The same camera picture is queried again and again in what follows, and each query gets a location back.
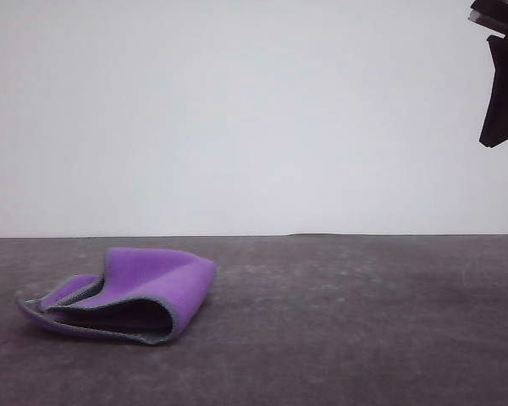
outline white wall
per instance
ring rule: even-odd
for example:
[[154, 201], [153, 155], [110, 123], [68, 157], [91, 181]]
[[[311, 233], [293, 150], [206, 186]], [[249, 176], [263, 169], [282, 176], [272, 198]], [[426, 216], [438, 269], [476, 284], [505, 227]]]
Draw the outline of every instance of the white wall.
[[0, 0], [0, 237], [508, 233], [472, 0]]

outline gray stitched border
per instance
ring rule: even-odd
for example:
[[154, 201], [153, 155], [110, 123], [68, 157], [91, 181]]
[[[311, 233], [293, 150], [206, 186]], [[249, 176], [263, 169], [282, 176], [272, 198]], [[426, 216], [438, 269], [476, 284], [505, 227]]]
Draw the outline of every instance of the gray stitched border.
[[93, 337], [98, 336], [101, 338], [127, 339], [127, 340], [137, 341], [139, 343], [144, 343], [144, 344], [148, 344], [148, 345], [158, 345], [158, 344], [169, 342], [169, 341], [173, 340], [174, 338], [176, 338], [176, 332], [179, 327], [178, 314], [175, 311], [174, 307], [170, 303], [168, 303], [166, 300], [160, 299], [160, 298], [153, 298], [153, 297], [148, 297], [148, 296], [141, 297], [140, 296], [140, 297], [122, 299], [122, 300], [118, 300], [118, 301], [115, 301], [115, 302], [112, 302], [109, 304], [105, 304], [103, 306], [92, 307], [92, 308], [90, 308], [90, 307], [52, 306], [49, 309], [53, 309], [53, 310], [55, 310], [55, 309], [56, 310], [76, 309], [76, 310], [84, 310], [84, 311], [90, 312], [91, 310], [102, 310], [102, 309], [106, 309], [108, 307], [112, 307], [115, 305], [121, 305], [124, 303], [129, 303], [132, 301], [143, 300], [143, 299], [144, 300], [151, 300], [151, 301], [157, 303], [158, 305], [162, 306], [162, 308], [165, 311], [168, 312], [169, 316], [171, 317], [171, 322], [172, 322], [171, 332], [168, 335], [163, 336], [163, 337], [149, 338], [149, 337], [146, 337], [146, 335], [144, 335], [142, 333], [110, 332], [107, 330], [97, 330], [97, 329], [88, 328], [88, 327], [72, 326], [70, 324], [50, 320], [49, 318], [45, 317], [44, 313], [35, 311], [31, 307], [27, 306], [30, 303], [30, 304], [34, 304], [36, 306], [36, 308], [38, 308], [39, 302], [40, 302], [39, 299], [24, 301], [20, 298], [17, 298], [17, 303], [26, 312], [28, 312], [31, 315], [33, 315], [34, 317], [40, 319], [45, 324], [57, 326], [60, 330], [63, 330], [62, 333], [64, 333], [64, 334], [66, 333], [66, 331], [74, 332], [74, 333], [76, 333], [76, 335], [79, 335], [79, 336], [84, 336], [84, 335], [87, 335], [87, 333], [88, 333], [88, 335], [93, 336]]

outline concrete floor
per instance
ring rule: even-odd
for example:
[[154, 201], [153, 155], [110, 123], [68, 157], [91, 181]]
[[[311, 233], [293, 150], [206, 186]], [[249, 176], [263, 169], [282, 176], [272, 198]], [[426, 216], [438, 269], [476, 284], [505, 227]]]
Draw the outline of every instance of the concrete floor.
[[[61, 337], [38, 297], [107, 247], [218, 264], [175, 343]], [[508, 236], [0, 239], [0, 406], [508, 405]]]

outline microfiber cloth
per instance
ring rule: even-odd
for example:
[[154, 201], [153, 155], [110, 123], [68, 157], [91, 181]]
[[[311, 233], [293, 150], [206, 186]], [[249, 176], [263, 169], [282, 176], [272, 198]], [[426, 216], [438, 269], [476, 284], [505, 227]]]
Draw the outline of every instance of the microfiber cloth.
[[40, 299], [18, 294], [16, 303], [53, 332], [155, 345], [183, 332], [215, 275], [214, 262], [187, 252], [112, 248], [101, 276], [74, 275]]

